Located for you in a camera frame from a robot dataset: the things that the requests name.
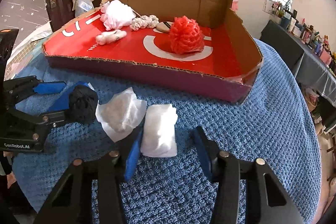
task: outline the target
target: blue textured tablecloth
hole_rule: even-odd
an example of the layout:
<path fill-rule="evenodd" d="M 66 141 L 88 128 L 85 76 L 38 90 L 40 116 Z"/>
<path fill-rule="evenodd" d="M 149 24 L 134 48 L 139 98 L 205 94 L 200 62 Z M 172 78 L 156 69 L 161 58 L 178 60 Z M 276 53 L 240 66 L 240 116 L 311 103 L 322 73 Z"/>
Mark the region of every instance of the blue textured tablecloth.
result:
<path fill-rule="evenodd" d="M 19 76 L 36 75 L 44 81 L 65 81 L 68 86 L 78 81 L 90 82 L 100 103 L 132 86 L 137 97 L 147 100 L 148 105 L 171 103 L 176 107 L 177 156 L 169 159 L 141 156 L 133 178 L 121 185 L 128 223 L 209 223 L 217 184 L 211 184 L 203 175 L 190 139 L 189 131 L 197 125 L 202 125 L 206 135 L 221 149 L 240 159 L 264 158 L 293 198 L 304 222 L 310 223 L 319 202 L 321 183 L 314 125 L 287 66 L 273 48 L 256 42 L 263 53 L 264 65 L 240 106 L 126 80 L 51 69 L 42 55 Z M 58 96 L 32 96 L 17 108 L 38 114 L 46 111 Z M 19 154 L 14 160 L 14 174 L 38 211 L 69 163 L 79 157 L 97 159 L 113 147 L 97 121 L 90 126 L 67 124 L 51 132 L 44 153 Z M 242 184 L 239 223 L 244 223 L 245 218 L 244 197 Z"/>

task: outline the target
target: metal bolt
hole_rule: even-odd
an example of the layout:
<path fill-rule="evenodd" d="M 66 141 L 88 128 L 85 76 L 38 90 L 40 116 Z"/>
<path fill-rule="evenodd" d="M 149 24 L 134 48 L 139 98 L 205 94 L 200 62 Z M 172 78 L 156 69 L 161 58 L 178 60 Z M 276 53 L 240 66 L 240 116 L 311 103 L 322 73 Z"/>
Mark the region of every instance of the metal bolt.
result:
<path fill-rule="evenodd" d="M 81 165 L 82 163 L 83 163 L 83 161 L 81 159 L 75 159 L 72 164 L 74 166 L 78 166 L 78 165 Z"/>
<path fill-rule="evenodd" d="M 227 158 L 229 155 L 230 155 L 230 154 L 229 154 L 229 152 L 227 152 L 227 151 L 223 151 L 223 150 L 221 150 L 221 151 L 219 152 L 219 156 L 220 156 L 221 158 Z"/>
<path fill-rule="evenodd" d="M 114 158 L 114 157 L 118 157 L 119 156 L 119 151 L 118 150 L 112 150 L 109 153 L 110 157 Z"/>
<path fill-rule="evenodd" d="M 259 164 L 259 165 L 265 165 L 265 160 L 262 159 L 262 158 L 257 158 L 257 159 L 255 160 L 255 162 L 256 162 L 257 164 Z"/>
<path fill-rule="evenodd" d="M 37 141 L 40 138 L 40 136 L 37 133 L 33 134 L 33 140 Z"/>

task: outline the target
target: red ball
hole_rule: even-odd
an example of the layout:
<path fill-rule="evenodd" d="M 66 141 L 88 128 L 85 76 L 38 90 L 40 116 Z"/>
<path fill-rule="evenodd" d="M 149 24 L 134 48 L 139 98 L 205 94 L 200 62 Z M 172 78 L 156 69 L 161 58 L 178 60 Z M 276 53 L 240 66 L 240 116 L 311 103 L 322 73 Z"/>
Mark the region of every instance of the red ball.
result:
<path fill-rule="evenodd" d="M 169 31 L 170 47 L 177 54 L 201 52 L 204 49 L 204 34 L 194 19 L 175 17 Z"/>

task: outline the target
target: crumpled tissue paper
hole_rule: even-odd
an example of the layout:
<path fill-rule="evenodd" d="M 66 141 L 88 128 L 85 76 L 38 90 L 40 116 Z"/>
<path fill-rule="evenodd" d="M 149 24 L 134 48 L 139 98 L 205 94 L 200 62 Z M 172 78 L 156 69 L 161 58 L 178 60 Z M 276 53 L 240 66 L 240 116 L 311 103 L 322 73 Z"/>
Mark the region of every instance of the crumpled tissue paper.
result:
<path fill-rule="evenodd" d="M 97 105 L 96 117 L 103 130 L 114 142 L 126 138 L 146 114 L 147 102 L 137 99 L 130 87 L 113 95 L 105 105 Z"/>
<path fill-rule="evenodd" d="M 148 157 L 175 157 L 176 108 L 171 104 L 148 107 L 143 128 L 141 153 Z"/>
<path fill-rule="evenodd" d="M 132 8 L 121 3 L 120 0 L 108 1 L 100 10 L 103 13 L 100 20 L 104 23 L 107 31 L 129 26 L 132 19 L 135 18 Z"/>

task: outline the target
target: white paper wrapped object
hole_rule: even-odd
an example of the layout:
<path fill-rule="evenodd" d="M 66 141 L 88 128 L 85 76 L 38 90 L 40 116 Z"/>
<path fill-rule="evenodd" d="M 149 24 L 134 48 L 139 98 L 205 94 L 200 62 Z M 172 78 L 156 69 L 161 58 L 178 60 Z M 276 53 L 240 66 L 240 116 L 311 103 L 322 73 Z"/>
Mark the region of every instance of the white paper wrapped object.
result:
<path fill-rule="evenodd" d="M 97 105 L 96 117 L 103 130 L 117 142 L 127 137 L 145 116 L 147 102 L 137 99 L 130 87 L 115 94 L 105 105 Z"/>
<path fill-rule="evenodd" d="M 100 10 L 103 13 L 100 20 L 104 23 L 107 31 L 129 26 L 132 19 L 135 18 L 132 8 L 119 0 L 106 2 Z"/>
<path fill-rule="evenodd" d="M 143 128 L 141 153 L 148 157 L 175 157 L 176 108 L 171 104 L 148 107 Z"/>

